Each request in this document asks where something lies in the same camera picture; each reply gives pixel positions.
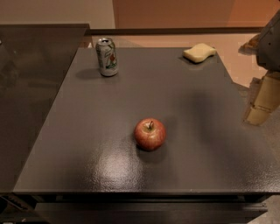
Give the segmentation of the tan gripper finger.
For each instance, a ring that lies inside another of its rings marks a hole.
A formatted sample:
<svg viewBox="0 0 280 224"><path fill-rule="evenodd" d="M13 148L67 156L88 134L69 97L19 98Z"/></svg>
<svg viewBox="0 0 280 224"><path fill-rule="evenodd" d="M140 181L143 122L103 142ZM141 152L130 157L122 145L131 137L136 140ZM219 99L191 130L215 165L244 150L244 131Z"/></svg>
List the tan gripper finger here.
<svg viewBox="0 0 280 224"><path fill-rule="evenodd" d="M262 125L279 106L280 72L268 71L261 79L252 79L243 121L252 125Z"/></svg>

